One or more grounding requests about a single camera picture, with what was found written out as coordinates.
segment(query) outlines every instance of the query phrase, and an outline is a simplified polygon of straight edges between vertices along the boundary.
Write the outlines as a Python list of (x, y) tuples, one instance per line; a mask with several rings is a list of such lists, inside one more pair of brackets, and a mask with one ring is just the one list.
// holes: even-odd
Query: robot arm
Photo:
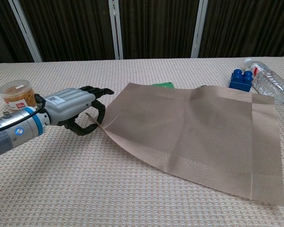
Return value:
[(47, 125), (64, 125), (80, 136), (91, 133), (97, 125), (81, 128), (75, 122), (76, 118), (92, 106), (98, 109), (97, 121), (102, 123), (105, 106), (97, 98), (113, 93), (108, 88), (86, 86), (80, 89), (68, 88), (45, 99), (35, 95), (36, 102), (41, 105), (38, 109), (26, 107), (13, 113), (5, 112), (0, 117), (0, 155), (42, 135)]

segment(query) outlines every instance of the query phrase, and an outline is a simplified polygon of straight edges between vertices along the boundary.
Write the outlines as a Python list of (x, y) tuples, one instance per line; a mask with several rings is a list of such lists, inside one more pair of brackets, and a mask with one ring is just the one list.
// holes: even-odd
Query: blue toy block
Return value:
[(241, 91), (250, 91), (252, 82), (252, 72), (245, 71), (242, 75), (242, 70), (234, 70), (231, 74), (231, 82), (229, 84), (230, 88), (241, 90)]

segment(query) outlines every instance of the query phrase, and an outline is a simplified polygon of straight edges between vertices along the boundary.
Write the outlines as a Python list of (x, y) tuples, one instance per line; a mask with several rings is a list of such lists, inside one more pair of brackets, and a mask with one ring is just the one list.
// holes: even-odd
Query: green object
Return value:
[(168, 87), (168, 88), (174, 88), (174, 85), (171, 82), (163, 83), (163, 84), (153, 84), (155, 87)]

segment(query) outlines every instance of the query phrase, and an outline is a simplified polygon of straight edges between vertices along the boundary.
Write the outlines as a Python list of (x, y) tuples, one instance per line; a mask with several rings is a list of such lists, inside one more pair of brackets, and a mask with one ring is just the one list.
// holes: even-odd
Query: table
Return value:
[[(284, 58), (259, 57), (284, 78)], [(175, 88), (227, 86), (244, 58), (148, 59), (0, 64), (0, 86), (27, 79), (47, 96), (69, 87), (173, 82)], [(7, 107), (0, 97), (0, 116)], [(96, 115), (96, 110), (86, 112)], [(277, 106), (284, 177), (284, 105)], [(85, 114), (80, 125), (89, 124)], [(231, 196), (163, 173), (96, 130), (64, 127), (0, 156), (0, 226), (284, 226), (284, 206)]]

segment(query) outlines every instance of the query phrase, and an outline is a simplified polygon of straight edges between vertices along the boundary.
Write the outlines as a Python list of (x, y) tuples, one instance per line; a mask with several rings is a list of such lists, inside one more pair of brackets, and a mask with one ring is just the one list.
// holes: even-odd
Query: curtain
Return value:
[(284, 0), (209, 0), (199, 57), (284, 55)]
[(43, 61), (114, 59), (107, 0), (20, 0)]
[(123, 55), (189, 58), (199, 0), (119, 0)]
[(32, 61), (8, 0), (0, 0), (0, 63)]

